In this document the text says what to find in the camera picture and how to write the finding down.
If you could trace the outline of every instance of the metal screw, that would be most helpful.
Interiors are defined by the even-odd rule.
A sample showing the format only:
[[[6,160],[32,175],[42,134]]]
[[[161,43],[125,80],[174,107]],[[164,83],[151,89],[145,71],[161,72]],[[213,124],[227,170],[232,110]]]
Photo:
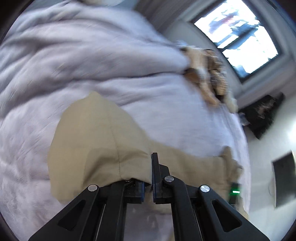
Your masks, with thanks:
[[[91,191],[91,192],[93,192],[93,191],[95,191],[97,189],[98,189],[98,187],[96,185],[94,185],[94,184],[89,185],[89,187],[88,187],[88,190]]]
[[[207,185],[203,185],[200,187],[202,192],[208,192],[210,190],[210,188]]]
[[[171,182],[174,180],[174,177],[172,177],[172,176],[166,176],[166,177],[165,177],[165,180],[166,180],[168,183],[171,183]]]

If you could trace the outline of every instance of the black window frame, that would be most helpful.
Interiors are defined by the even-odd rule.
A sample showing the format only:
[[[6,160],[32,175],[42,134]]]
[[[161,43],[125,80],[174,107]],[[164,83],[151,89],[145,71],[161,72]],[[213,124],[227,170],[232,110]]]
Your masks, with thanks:
[[[217,7],[219,7],[220,5],[222,5],[226,0],[218,0],[216,2],[214,2],[213,4],[211,4],[210,6],[208,6],[207,8],[205,8],[201,13],[199,13],[198,15],[196,15],[192,20],[190,20],[189,22],[192,23],[193,25],[200,19],[205,17],[206,15],[208,15],[209,13],[211,13],[213,10],[215,10]],[[262,69],[265,69],[266,66],[268,66],[269,64],[273,63],[279,56],[282,55],[282,50],[280,45],[278,44],[273,32],[271,31],[269,25],[267,24],[267,22],[264,20],[264,18],[262,17],[262,15],[257,11],[256,7],[248,0],[241,0],[244,4],[246,4],[246,6],[252,11],[252,13],[256,16],[256,18],[260,21],[260,23],[262,24],[262,26],[265,28],[265,30],[267,31],[267,33],[269,34],[278,54],[276,56],[274,56],[272,59],[270,59],[268,62],[266,62],[265,64],[263,64],[262,66],[260,66],[258,69],[256,69],[255,71],[253,71],[252,73],[248,74],[245,77],[241,77],[236,69],[232,66],[232,64],[228,61],[228,58],[225,57],[225,55],[222,53],[226,47],[231,46],[233,44],[235,44],[241,37],[237,38],[236,40],[234,40],[233,42],[231,42],[228,46],[226,46],[223,49],[220,49],[217,47],[217,45],[210,40],[210,38],[202,31],[200,30],[196,25],[194,25],[194,27],[198,28],[203,35],[205,35],[212,43],[213,46],[215,46],[216,49],[219,50],[219,52],[221,52],[221,54],[223,55],[223,57],[227,60],[227,63],[231,66],[231,68],[233,69],[233,71],[235,72],[236,76],[238,77],[238,79],[240,80],[241,84],[245,83],[246,81],[248,81],[251,77],[253,77],[255,74],[257,74],[258,72],[260,72]]]

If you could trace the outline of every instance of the curtain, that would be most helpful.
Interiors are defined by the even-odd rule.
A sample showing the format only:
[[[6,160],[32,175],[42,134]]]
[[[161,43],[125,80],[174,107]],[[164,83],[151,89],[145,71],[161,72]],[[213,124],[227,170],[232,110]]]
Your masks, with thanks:
[[[196,0],[140,0],[135,10],[162,33],[195,2]]]

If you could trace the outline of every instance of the bed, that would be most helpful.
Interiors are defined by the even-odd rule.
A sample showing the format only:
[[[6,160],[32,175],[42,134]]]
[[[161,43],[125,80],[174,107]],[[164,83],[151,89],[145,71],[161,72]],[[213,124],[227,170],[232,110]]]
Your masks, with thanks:
[[[47,152],[62,113],[91,91],[165,145],[200,157],[230,146],[244,168],[248,212],[250,162],[238,116],[204,102],[182,75],[188,60],[138,13],[74,1],[27,12],[0,59],[0,212],[20,241],[64,207],[50,194]],[[172,229],[171,215],[128,206],[125,240],[165,241]]]

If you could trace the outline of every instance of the bright window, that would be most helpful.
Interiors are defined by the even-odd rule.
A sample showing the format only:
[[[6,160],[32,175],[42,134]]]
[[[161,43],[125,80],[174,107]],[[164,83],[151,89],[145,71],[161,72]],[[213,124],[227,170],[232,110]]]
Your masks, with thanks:
[[[242,82],[279,54],[263,24],[242,0],[226,0],[193,23],[224,54]]]

